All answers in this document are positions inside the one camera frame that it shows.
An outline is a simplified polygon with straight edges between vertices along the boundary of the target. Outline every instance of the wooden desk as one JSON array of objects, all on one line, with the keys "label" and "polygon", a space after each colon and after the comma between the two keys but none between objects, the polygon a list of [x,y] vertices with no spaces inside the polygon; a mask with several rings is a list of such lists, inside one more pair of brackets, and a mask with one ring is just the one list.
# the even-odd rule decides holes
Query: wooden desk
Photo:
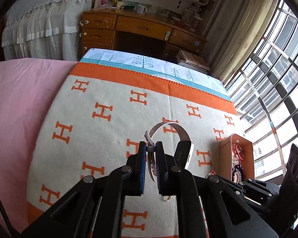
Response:
[{"label": "wooden desk", "polygon": [[207,40],[157,14],[105,9],[83,12],[82,42],[83,55],[90,48],[104,48],[176,62],[179,49],[198,54]]}]

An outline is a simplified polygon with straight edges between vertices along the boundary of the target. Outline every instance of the white bed skirt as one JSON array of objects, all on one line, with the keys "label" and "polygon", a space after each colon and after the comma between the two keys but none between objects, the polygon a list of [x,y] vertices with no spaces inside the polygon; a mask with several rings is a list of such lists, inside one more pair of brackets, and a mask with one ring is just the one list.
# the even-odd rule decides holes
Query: white bed skirt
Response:
[{"label": "white bed skirt", "polygon": [[40,6],[5,27],[2,47],[6,60],[40,58],[79,61],[83,11],[91,0],[69,0]]}]

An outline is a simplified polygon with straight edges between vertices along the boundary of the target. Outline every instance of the cardboard box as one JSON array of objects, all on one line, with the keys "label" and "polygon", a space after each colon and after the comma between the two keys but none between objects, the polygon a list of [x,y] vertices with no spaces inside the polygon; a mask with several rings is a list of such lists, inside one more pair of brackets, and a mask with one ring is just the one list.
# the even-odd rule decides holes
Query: cardboard box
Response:
[{"label": "cardboard box", "polygon": [[244,169],[245,180],[254,179],[253,143],[235,133],[220,142],[219,175],[232,179],[232,144],[239,144],[244,151],[244,160],[241,165]]}]

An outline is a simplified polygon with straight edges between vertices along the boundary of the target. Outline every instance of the stack of books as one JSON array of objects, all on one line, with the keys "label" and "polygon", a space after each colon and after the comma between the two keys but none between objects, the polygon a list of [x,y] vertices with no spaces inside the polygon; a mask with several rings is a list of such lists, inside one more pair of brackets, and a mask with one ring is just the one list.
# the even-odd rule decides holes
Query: stack of books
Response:
[{"label": "stack of books", "polygon": [[210,70],[210,68],[209,66],[207,66],[207,63],[203,60],[202,57],[183,50],[179,50],[178,54],[175,57],[177,58],[179,65],[208,75],[208,71]]}]

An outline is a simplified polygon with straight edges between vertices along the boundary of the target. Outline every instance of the white mug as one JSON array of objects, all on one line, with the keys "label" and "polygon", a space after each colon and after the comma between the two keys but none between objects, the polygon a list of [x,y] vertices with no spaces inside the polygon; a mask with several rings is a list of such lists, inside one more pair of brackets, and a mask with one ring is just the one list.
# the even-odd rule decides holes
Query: white mug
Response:
[{"label": "white mug", "polygon": [[137,5],[136,13],[138,14],[145,14],[148,11],[146,6]]}]

